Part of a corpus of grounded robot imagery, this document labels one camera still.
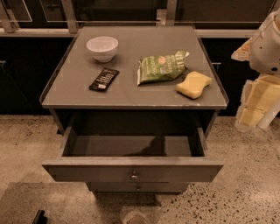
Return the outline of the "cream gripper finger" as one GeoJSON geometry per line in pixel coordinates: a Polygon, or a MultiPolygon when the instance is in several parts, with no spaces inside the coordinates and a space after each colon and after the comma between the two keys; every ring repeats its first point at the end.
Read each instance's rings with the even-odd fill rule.
{"type": "Polygon", "coordinates": [[[239,107],[234,125],[240,132],[246,132],[255,128],[262,118],[260,111],[239,107]]]}
{"type": "Polygon", "coordinates": [[[268,128],[279,112],[280,112],[280,100],[278,100],[269,109],[269,111],[264,114],[262,120],[257,124],[257,126],[261,129],[268,128]]]}

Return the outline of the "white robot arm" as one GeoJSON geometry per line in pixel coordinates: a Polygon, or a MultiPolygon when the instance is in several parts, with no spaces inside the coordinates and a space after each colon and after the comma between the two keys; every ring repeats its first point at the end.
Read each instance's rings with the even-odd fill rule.
{"type": "Polygon", "coordinates": [[[241,93],[235,127],[246,132],[266,129],[279,113],[280,103],[280,9],[271,12],[252,38],[231,55],[248,61],[259,76],[247,80],[241,93]]]}

